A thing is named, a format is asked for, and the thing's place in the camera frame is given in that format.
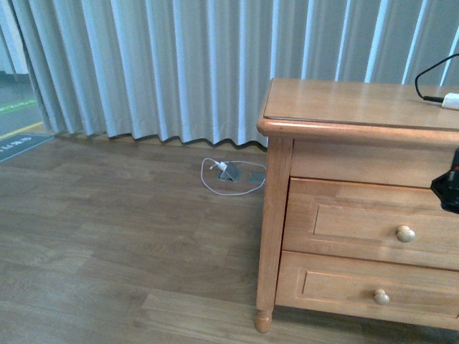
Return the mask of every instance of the white curtain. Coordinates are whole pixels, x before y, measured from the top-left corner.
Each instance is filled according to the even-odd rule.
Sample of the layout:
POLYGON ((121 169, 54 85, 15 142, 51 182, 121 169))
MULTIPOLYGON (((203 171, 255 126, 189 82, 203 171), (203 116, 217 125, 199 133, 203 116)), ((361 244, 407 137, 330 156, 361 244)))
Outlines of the white curtain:
MULTIPOLYGON (((256 140, 269 80, 413 83, 457 0, 10 0, 54 132, 256 140)), ((425 75, 458 85, 459 61, 425 75)))
POLYGON ((0 0, 0 72, 28 73, 21 37, 7 0, 0 0))

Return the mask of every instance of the black object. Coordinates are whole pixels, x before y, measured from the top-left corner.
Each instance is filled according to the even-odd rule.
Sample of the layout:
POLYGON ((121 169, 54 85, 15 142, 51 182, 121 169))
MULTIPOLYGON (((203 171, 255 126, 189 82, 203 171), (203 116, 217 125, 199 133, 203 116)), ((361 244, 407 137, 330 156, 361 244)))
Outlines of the black object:
POLYGON ((456 53, 456 54, 452 54, 448 57, 446 57, 445 59, 442 59, 440 62, 438 63, 435 63, 433 66, 427 68, 425 71, 419 73, 417 76, 416 76, 416 79, 415 79, 415 87, 416 87, 416 93, 417 95, 419 95, 423 100, 427 100, 429 102, 443 102, 444 100, 444 97, 431 97, 429 95, 421 95, 421 92, 419 91, 419 86, 417 85, 417 80, 419 79, 419 77, 431 70, 433 70, 434 68, 440 66, 442 63, 445 63, 446 61, 448 61, 449 59, 452 59, 453 57, 457 57, 459 56, 459 53, 456 53))
POLYGON ((434 179, 430 188, 441 200, 444 210, 459 214, 459 148, 454 154, 451 169, 434 179))

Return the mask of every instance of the brass knob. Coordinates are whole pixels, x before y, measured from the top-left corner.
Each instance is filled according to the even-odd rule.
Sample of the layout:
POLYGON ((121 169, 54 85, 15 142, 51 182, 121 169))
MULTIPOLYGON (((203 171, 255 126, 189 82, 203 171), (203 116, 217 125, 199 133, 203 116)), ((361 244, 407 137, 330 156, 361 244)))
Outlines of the brass knob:
POLYGON ((395 234, 399 242, 411 242, 416 237, 416 233, 408 226, 399 226, 395 234))
POLYGON ((378 305, 388 305, 390 301, 390 297, 383 289, 378 289, 374 291, 373 300, 378 305))

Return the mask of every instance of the wooden dresser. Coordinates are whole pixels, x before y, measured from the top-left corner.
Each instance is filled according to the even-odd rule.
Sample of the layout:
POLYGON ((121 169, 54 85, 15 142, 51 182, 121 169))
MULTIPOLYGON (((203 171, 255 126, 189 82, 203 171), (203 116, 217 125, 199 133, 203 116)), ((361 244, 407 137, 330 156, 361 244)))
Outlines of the wooden dresser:
POLYGON ((256 328, 285 305, 459 330, 459 215, 430 190, 459 147, 459 111, 413 86, 274 79, 257 127, 256 328))

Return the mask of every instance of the drawer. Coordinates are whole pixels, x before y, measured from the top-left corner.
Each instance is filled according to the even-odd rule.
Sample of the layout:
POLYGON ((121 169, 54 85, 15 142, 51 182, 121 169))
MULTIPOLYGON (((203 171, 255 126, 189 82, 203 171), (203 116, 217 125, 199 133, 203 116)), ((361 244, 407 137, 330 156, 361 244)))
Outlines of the drawer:
POLYGON ((423 188, 292 178, 283 249, 459 270, 459 215, 423 188))
POLYGON ((429 188, 454 149, 394 148, 295 140, 291 176, 429 188))
POLYGON ((457 330, 458 285, 459 272, 283 252, 275 303, 457 330))

